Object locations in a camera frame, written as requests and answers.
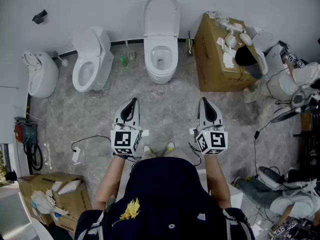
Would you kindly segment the grey cloth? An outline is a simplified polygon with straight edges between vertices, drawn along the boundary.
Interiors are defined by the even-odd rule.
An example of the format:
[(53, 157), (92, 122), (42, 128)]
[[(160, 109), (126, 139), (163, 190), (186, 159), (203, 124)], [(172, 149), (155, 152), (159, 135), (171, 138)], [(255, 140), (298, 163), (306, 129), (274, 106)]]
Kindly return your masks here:
[(259, 80), (262, 77), (258, 63), (245, 66), (245, 70), (256, 80)]

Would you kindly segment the rounded white toilet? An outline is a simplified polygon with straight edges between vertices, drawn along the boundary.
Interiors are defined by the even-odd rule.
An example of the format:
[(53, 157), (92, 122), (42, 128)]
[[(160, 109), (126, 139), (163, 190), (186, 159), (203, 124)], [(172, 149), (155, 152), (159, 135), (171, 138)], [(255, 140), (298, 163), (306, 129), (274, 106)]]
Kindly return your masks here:
[(22, 60), (29, 71), (29, 95), (39, 99), (50, 97), (59, 77), (59, 69), (54, 60), (44, 51), (35, 54), (24, 51)]

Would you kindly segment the white plastic sheet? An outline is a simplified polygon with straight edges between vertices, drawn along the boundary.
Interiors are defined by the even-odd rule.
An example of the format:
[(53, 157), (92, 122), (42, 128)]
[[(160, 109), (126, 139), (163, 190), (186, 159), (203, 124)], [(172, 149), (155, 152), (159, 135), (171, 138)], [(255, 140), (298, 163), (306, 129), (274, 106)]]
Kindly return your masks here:
[(244, 88), (242, 93), (246, 104), (257, 105), (259, 127), (262, 129), (270, 121), (269, 109), (273, 101), (267, 84), (257, 81), (250, 87)]

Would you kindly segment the large brown cardboard box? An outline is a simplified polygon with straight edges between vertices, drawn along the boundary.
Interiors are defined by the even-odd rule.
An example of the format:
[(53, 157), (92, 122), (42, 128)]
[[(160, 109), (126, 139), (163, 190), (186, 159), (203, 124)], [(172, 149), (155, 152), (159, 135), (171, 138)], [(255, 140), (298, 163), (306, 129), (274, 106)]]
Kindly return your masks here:
[[(230, 23), (245, 24), (241, 20), (229, 18)], [(217, 26), (215, 20), (205, 12), (194, 37), (194, 56), (196, 60), (199, 88), (202, 92), (237, 92), (254, 84), (259, 79), (253, 78), (245, 69), (239, 66), (233, 58), (234, 67), (226, 68), (223, 62), (223, 49), (217, 44), (219, 37), (225, 38), (229, 32)], [(234, 32), (237, 44), (234, 50), (245, 46), (238, 32)], [(254, 45), (247, 46), (262, 68)]]

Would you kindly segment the red teal vacuum machine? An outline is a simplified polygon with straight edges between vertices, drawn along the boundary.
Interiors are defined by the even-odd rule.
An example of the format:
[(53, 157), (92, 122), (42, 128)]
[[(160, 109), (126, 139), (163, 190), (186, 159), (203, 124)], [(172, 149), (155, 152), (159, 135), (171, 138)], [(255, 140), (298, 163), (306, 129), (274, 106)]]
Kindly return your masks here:
[(39, 172), (43, 168), (43, 154), (38, 142), (38, 124), (24, 117), (15, 117), (15, 139), (22, 144), (27, 157), (29, 173)]

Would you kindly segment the white paper stuffing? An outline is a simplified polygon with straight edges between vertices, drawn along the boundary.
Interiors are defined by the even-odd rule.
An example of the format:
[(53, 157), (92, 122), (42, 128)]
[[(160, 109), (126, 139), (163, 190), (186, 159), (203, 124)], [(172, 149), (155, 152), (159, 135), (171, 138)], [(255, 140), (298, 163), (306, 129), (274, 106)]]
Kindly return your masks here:
[(77, 201), (81, 199), (77, 189), (81, 186), (83, 180), (80, 178), (65, 182), (47, 178), (43, 180), (47, 185), (42, 188), (35, 188), (31, 195), (32, 203), (39, 212), (42, 214), (57, 213), (77, 219), (80, 210)]

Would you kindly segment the white bathtub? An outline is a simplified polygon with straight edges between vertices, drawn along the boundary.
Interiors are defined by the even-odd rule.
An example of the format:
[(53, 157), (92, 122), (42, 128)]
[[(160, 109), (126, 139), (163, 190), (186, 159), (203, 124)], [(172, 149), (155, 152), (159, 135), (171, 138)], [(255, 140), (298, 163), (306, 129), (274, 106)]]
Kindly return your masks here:
[(0, 193), (0, 240), (54, 240), (48, 230), (30, 216), (19, 192)]

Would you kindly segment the blue handled toilet brush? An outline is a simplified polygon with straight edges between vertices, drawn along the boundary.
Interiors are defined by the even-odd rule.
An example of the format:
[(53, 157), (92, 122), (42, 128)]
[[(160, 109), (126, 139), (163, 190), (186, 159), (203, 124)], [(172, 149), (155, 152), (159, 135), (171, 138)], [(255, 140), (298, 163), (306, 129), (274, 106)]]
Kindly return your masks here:
[(188, 39), (186, 39), (186, 48), (189, 56), (192, 56), (193, 40), (191, 39), (190, 31), (188, 31)]

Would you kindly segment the black wall bracket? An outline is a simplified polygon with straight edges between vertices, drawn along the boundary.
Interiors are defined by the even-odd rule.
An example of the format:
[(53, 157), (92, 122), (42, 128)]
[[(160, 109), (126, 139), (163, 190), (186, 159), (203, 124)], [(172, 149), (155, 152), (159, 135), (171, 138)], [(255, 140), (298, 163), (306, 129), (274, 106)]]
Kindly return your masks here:
[(36, 23), (37, 25), (40, 25), (45, 22), (46, 16), (48, 15), (47, 11), (44, 9), (40, 13), (36, 14), (32, 21)]

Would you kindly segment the white toilet with tank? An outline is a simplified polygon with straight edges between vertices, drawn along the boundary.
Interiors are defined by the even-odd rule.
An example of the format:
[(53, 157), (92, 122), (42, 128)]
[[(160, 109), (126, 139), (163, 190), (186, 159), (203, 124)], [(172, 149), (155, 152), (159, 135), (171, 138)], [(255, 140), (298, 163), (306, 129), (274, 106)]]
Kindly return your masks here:
[(107, 31), (100, 26), (76, 26), (71, 42), (77, 51), (72, 72), (74, 88), (81, 93), (100, 91), (107, 83), (114, 55)]

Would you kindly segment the person's left forearm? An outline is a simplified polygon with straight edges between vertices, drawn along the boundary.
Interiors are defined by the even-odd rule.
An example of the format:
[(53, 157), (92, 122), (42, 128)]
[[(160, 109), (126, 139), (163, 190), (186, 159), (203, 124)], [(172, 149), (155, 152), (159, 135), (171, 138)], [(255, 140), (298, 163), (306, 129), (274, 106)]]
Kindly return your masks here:
[(92, 208), (94, 210), (104, 210), (107, 201), (117, 198), (122, 173), (124, 170), (125, 159), (115, 155), (97, 189)]

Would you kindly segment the person's right forearm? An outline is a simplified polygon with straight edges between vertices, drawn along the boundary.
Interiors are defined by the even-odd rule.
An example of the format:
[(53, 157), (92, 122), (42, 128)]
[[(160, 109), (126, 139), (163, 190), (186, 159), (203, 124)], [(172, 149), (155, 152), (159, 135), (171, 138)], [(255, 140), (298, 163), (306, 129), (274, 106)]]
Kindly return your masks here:
[(231, 194), (228, 183), (216, 155), (204, 157), (207, 188), (212, 199), (222, 208), (231, 208)]

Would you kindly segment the black cloth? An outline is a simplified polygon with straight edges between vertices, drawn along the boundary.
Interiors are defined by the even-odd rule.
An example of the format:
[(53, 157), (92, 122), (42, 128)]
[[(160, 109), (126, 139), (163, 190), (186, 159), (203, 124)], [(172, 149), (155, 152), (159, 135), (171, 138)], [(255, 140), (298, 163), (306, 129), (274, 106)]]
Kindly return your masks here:
[(252, 66), (258, 63), (247, 45), (238, 48), (235, 54), (235, 62), (239, 66)]

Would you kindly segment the pale green brush holder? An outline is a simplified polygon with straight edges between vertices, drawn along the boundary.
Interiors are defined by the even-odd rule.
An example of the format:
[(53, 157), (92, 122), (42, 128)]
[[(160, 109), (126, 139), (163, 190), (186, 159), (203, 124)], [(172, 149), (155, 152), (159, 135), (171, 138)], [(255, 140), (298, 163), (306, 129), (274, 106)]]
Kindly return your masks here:
[(127, 48), (127, 57), (129, 60), (135, 60), (136, 59), (136, 52), (130, 48), (129, 41), (125, 40), (126, 48)]

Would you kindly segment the white power adapter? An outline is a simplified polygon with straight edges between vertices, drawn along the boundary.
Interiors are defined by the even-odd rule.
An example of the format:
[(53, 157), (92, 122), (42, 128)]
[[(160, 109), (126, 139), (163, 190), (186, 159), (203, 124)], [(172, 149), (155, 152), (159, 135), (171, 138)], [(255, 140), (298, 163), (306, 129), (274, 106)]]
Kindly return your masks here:
[(81, 149), (76, 146), (74, 149), (73, 149), (73, 155), (72, 155), (72, 161), (76, 164), (78, 163), (78, 159), (79, 159), (79, 154), (81, 152)]

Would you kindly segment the black shelf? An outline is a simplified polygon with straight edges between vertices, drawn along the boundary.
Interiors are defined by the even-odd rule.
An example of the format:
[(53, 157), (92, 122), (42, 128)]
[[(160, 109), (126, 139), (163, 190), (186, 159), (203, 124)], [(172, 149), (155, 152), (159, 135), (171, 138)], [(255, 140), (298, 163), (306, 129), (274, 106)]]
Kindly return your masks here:
[(300, 115), (298, 171), (305, 180), (320, 179), (320, 103), (305, 106)]

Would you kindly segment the person's beige trousers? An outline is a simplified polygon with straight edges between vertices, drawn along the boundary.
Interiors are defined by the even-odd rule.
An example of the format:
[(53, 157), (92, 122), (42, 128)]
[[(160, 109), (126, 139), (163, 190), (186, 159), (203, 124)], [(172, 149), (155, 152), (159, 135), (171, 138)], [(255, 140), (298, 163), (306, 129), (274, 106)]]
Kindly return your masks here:
[(146, 151), (143, 153), (141, 161), (146, 159), (152, 159), (152, 158), (168, 158), (168, 157), (180, 158), (180, 159), (186, 160), (187, 162), (190, 162), (190, 163), (192, 162), (188, 158), (188, 156), (184, 152), (182, 152), (180, 149), (167, 150), (161, 155), (157, 155), (151, 151)]

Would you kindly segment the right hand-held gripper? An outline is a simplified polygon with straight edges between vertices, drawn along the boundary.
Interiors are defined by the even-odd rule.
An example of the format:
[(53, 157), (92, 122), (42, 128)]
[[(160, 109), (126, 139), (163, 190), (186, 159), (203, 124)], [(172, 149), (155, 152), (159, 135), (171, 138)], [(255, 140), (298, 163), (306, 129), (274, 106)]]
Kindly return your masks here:
[(198, 104), (199, 126), (190, 128), (202, 155), (219, 155), (228, 149), (228, 133), (223, 125), (222, 113), (218, 107), (205, 97)]

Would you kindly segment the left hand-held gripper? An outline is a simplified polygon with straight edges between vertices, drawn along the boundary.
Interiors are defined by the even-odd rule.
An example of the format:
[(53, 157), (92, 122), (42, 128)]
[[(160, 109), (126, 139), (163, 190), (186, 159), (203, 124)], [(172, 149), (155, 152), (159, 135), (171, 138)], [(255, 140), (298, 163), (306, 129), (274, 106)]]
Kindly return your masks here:
[(140, 104), (134, 97), (123, 103), (115, 112), (113, 129), (110, 131), (111, 147), (116, 154), (139, 157), (137, 150), (142, 137), (149, 136), (149, 130), (140, 126)]

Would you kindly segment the white paper sheets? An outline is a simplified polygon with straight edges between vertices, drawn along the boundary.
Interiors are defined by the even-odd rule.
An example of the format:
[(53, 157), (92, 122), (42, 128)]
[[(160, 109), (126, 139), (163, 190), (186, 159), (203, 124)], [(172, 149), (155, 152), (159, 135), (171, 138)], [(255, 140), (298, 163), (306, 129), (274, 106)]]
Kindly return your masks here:
[(219, 37), (216, 41), (218, 45), (223, 49), (223, 63), (226, 68), (233, 68), (233, 58), (236, 56), (236, 51), (229, 45), (225, 43), (225, 40)]

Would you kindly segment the person's dark shirt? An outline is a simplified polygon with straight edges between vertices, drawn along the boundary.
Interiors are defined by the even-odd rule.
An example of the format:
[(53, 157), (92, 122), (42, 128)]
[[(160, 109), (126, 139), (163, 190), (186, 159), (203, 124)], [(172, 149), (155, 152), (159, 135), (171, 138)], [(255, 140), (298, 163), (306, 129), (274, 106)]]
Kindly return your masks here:
[(74, 240), (255, 240), (244, 213), (221, 208), (182, 158), (139, 161), (123, 198), (81, 214)]

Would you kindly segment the open cardboard box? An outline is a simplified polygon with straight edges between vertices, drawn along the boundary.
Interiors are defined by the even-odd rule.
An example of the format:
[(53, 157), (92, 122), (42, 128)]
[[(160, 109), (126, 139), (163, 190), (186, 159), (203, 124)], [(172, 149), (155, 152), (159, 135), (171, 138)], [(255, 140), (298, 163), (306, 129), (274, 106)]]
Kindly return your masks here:
[[(83, 183), (77, 189), (77, 193), (80, 194), (80, 200), (76, 203), (80, 205), (79, 217), (73, 218), (68, 215), (60, 215), (58, 213), (43, 214), (32, 203), (31, 195), (34, 189), (45, 187), (47, 184), (44, 182), (44, 178), (54, 181), (71, 181), (77, 178), (83, 180)], [(56, 226), (61, 227), (67, 231), (75, 232), (80, 215), (92, 208), (88, 191), (85, 184), (85, 179), (81, 175), (69, 174), (65, 172), (52, 172), (47, 174), (33, 174), (29, 176), (22, 176), (17, 179), (19, 190), (23, 196), (24, 203), (30, 213), (30, 215), (39, 222), (50, 225), (55, 223)]]

